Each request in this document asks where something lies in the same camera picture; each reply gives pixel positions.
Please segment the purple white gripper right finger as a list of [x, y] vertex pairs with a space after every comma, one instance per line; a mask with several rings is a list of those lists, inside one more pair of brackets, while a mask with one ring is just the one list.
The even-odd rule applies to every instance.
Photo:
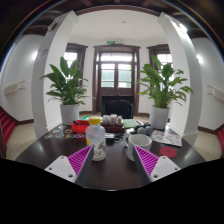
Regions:
[[143, 182], [154, 182], [180, 170], [167, 156], [156, 156], [139, 146], [133, 147], [133, 157]]

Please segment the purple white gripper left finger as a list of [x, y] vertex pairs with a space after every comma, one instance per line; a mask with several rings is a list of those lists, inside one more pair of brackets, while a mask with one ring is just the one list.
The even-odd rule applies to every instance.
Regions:
[[72, 183], [83, 183], [93, 154], [94, 148], [90, 145], [70, 156], [59, 156], [45, 170]]

